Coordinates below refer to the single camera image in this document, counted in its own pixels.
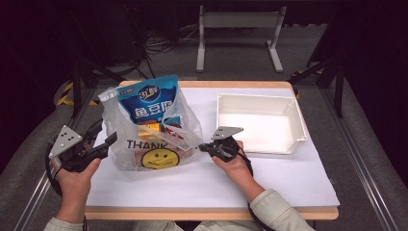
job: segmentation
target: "gray sleeve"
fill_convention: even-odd
[[[44,231],[82,231],[83,223],[69,223],[57,218],[51,218]]]
[[[250,207],[261,222],[276,231],[314,230],[277,191],[262,192],[252,201]]]

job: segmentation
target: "snack bag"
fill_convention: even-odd
[[[98,95],[107,135],[116,132],[111,145],[120,169],[160,169],[193,161],[200,153],[202,129],[169,75],[133,85],[109,88]]]

